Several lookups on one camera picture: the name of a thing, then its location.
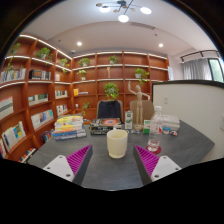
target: white wall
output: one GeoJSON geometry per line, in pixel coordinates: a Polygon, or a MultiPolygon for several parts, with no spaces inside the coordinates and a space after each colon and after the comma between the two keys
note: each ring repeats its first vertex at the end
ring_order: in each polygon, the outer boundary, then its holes
{"type": "Polygon", "coordinates": [[[183,69],[181,63],[171,55],[168,55],[169,65],[173,69],[173,79],[174,80],[183,80],[183,69]]]}
{"type": "Polygon", "coordinates": [[[224,89],[200,84],[154,85],[153,104],[161,105],[164,114],[176,115],[208,138],[215,146],[201,162],[223,158],[224,89]]]}

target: gray table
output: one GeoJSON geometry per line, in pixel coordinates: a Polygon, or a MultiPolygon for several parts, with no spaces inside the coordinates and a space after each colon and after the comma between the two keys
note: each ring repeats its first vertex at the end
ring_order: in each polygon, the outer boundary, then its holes
{"type": "MultiPolygon", "coordinates": [[[[87,137],[63,141],[55,141],[51,137],[29,159],[29,164],[43,168],[56,156],[68,156],[91,144],[93,155],[86,170],[82,187],[100,190],[123,190],[142,187],[143,184],[133,156],[133,147],[138,145],[145,148],[148,134],[129,133],[128,149],[125,157],[114,159],[108,154],[106,135],[91,135],[89,125],[85,125],[85,129],[87,137]]],[[[214,143],[193,127],[180,121],[178,135],[162,134],[160,145],[162,150],[157,155],[167,155],[183,169],[199,163],[213,148],[214,143]]]]}

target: white cup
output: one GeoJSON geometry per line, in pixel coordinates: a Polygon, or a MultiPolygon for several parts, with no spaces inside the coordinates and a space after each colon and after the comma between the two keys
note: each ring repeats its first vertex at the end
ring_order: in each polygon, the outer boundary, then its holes
{"type": "Polygon", "coordinates": [[[122,158],[127,151],[128,133],[114,129],[107,132],[107,149],[112,158],[122,158]]]}

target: wooden bookshelf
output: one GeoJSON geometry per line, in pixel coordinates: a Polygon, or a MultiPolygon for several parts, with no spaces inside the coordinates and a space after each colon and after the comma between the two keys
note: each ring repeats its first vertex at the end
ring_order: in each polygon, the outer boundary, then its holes
{"type": "MultiPolygon", "coordinates": [[[[56,106],[67,104],[68,111],[64,114],[81,113],[84,103],[90,102],[91,107],[86,109],[84,119],[92,120],[96,118],[97,102],[106,100],[104,92],[105,84],[113,82],[119,88],[118,100],[123,102],[123,112],[130,109],[130,102],[136,100],[136,96],[128,91],[128,82],[131,82],[131,89],[136,91],[139,80],[135,78],[135,70],[139,67],[149,72],[148,82],[141,86],[142,92],[152,95],[152,83],[168,80],[169,61],[166,57],[152,55],[150,53],[111,51],[111,52],[90,52],[88,54],[69,57],[59,49],[47,43],[39,37],[29,34],[22,34],[15,43],[20,43],[11,64],[15,69],[26,68],[25,78],[0,83],[0,100],[13,96],[14,112],[0,120],[0,134],[9,127],[23,122],[26,137],[20,140],[7,153],[6,158],[18,161],[21,156],[30,148],[37,150],[43,145],[41,134],[54,128],[54,123],[58,118],[56,106]],[[50,49],[53,54],[52,61],[46,61],[36,57],[36,52],[43,47],[50,49]],[[109,57],[115,55],[118,62],[110,65],[109,57]],[[68,67],[62,66],[60,60],[66,58],[68,67]],[[90,65],[80,67],[78,61],[82,58],[89,58],[90,65]],[[51,72],[50,80],[29,79],[29,71],[32,69],[51,72]],[[86,70],[86,80],[82,81],[79,70],[86,70]],[[55,75],[60,76],[60,81],[55,80],[55,75]],[[88,92],[87,95],[74,96],[74,89],[80,92],[88,92]],[[55,90],[67,90],[68,95],[64,98],[56,98],[55,90]],[[28,97],[37,94],[48,94],[48,101],[29,106],[28,97]],[[52,110],[54,119],[43,124],[34,130],[31,116],[46,110],[52,110]]],[[[7,69],[10,55],[5,59],[1,72],[7,69]]]]}

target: office chair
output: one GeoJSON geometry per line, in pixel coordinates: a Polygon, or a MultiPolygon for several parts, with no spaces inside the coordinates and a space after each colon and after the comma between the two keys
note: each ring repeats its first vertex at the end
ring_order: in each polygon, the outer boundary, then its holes
{"type": "Polygon", "coordinates": [[[123,124],[123,103],[120,100],[100,100],[96,109],[97,118],[120,118],[123,124]]]}
{"type": "MultiPolygon", "coordinates": [[[[154,114],[154,106],[153,102],[150,100],[142,100],[143,107],[143,121],[150,120],[152,115],[154,114]]],[[[136,124],[136,108],[137,108],[137,100],[130,102],[130,111],[133,112],[133,123],[136,124]]]]}

